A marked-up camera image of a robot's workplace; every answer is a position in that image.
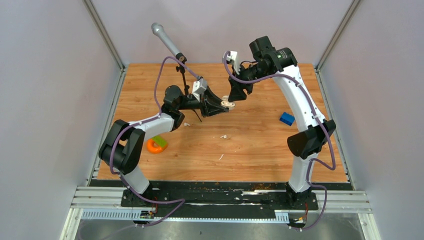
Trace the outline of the small beige charging case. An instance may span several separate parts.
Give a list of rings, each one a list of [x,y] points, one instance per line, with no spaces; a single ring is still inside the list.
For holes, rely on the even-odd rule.
[[[228,109],[233,109],[236,106],[236,104],[234,102],[229,101],[228,95],[224,95],[221,98],[220,105],[225,107],[225,108],[228,108]]]

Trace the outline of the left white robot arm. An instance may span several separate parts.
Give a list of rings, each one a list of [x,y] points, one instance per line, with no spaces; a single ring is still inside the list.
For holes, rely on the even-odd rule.
[[[135,190],[135,202],[142,207],[149,206],[153,201],[153,193],[148,189],[150,182],[138,166],[144,143],[179,128],[185,118],[183,110],[200,110],[203,117],[211,117],[229,112],[230,108],[222,103],[223,100],[209,87],[196,98],[193,94],[183,94],[177,85],[171,85],[165,90],[158,115],[133,122],[116,120],[98,151],[98,157],[112,173],[120,175],[123,182]]]

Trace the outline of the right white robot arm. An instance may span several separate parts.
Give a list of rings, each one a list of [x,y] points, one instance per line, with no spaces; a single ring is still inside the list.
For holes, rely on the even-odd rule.
[[[255,39],[249,48],[254,63],[248,67],[239,61],[236,51],[226,51],[222,57],[229,74],[228,101],[246,100],[253,85],[266,79],[273,79],[281,90],[298,129],[297,134],[287,138],[294,159],[285,201],[290,208],[298,209],[312,193],[310,177],[314,162],[323,145],[330,144],[336,123],[327,120],[313,101],[290,48],[276,49],[268,36]]]

